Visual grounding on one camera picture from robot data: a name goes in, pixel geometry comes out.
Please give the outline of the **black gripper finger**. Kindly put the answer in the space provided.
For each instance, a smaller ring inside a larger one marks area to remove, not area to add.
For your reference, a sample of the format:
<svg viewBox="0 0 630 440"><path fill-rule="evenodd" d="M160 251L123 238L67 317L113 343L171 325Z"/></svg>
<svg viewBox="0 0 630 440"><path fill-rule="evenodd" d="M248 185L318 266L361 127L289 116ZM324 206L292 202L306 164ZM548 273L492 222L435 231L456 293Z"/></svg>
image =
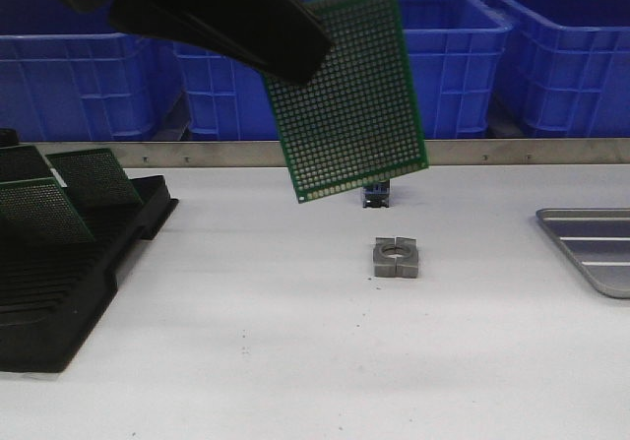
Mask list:
<svg viewBox="0 0 630 440"><path fill-rule="evenodd" d="M119 31L186 43L306 85L333 42L300 0L112 0Z"/></svg>

